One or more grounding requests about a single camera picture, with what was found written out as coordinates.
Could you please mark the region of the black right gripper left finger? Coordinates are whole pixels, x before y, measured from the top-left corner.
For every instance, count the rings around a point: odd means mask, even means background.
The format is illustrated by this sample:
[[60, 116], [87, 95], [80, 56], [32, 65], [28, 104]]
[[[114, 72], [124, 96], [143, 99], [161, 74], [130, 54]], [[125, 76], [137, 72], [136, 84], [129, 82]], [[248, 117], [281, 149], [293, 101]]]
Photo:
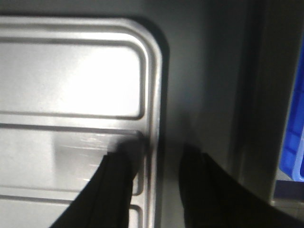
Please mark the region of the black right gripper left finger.
[[133, 180], [141, 168], [144, 140], [125, 140], [105, 155], [53, 228], [126, 228]]

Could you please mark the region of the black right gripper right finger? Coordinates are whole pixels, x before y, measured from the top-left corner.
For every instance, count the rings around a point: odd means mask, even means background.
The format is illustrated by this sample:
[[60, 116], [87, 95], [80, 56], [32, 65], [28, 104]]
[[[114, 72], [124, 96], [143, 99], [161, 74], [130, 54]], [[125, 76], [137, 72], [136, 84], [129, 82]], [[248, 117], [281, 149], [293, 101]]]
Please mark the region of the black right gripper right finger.
[[208, 154], [184, 144], [179, 188], [187, 228], [302, 228], [241, 186]]

